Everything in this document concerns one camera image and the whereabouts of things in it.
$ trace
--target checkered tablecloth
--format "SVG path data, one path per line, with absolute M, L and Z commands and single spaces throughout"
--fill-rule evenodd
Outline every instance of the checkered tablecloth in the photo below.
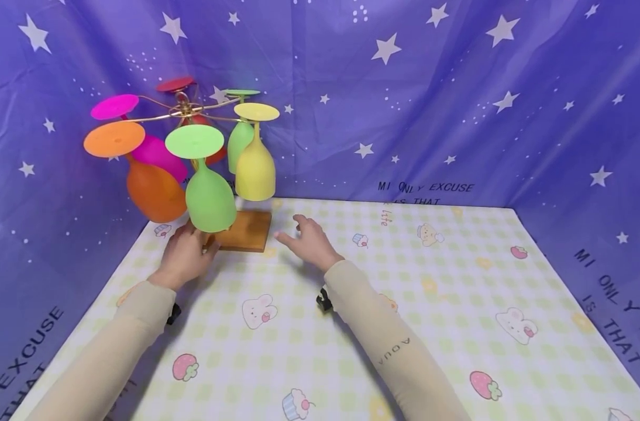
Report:
M 510 209 L 272 199 L 312 216 L 427 344 L 474 420 L 640 421 L 640 390 Z M 17 412 L 22 420 L 183 221 L 150 223 Z M 178 297 L 111 420 L 395 419 L 321 276 L 274 239 L 221 252 Z

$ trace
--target light green wine glass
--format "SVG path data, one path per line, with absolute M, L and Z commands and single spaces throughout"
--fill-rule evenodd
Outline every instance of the light green wine glass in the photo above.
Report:
M 236 220 L 233 191 L 224 178 L 205 165 L 205 157 L 224 145 L 223 134 L 214 127 L 188 125 L 166 137 L 166 148 L 183 159 L 198 160 L 197 172 L 187 185 L 187 209 L 193 225 L 204 232 L 229 229 Z
M 245 98 L 259 94 L 259 91 L 252 89 L 227 89 L 227 96 L 239 98 L 240 103 L 245 102 Z M 250 123 L 239 121 L 236 127 L 231 131 L 229 143 L 226 145 L 226 155 L 229 161 L 229 172 L 236 174 L 236 164 L 246 146 L 252 142 L 254 138 L 254 128 Z

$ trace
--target purple backdrop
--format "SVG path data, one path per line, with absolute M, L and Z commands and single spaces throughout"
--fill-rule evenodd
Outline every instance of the purple backdrop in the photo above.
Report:
M 515 208 L 640 385 L 640 0 L 0 0 L 0 420 L 146 222 L 90 107 L 186 74 L 279 196 Z

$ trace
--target wooden base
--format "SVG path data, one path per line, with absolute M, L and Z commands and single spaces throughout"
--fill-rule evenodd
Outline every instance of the wooden base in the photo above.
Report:
M 217 240 L 222 245 L 220 250 L 263 253 L 270 229 L 271 212 L 239 211 L 234 225 L 226 231 L 210 235 L 204 248 L 208 248 Z

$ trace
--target beige sleeve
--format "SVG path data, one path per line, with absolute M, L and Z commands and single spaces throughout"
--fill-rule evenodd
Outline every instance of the beige sleeve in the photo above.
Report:
M 350 261 L 325 274 L 334 311 L 350 327 L 408 421 L 470 421 L 423 342 Z
M 143 352 L 163 333 L 175 292 L 143 282 L 70 364 L 30 421 L 102 421 Z

